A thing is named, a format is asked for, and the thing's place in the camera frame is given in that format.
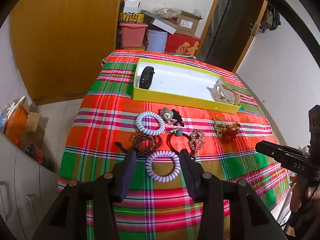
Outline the person's right hand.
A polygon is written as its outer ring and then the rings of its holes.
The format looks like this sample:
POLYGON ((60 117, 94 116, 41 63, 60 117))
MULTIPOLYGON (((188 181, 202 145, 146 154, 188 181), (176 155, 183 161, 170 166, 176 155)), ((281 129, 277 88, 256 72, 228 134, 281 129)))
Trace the person's right hand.
POLYGON ((297 229, 303 224, 309 226, 319 214, 319 183, 306 187, 299 174, 290 177, 292 196, 289 225, 297 229))

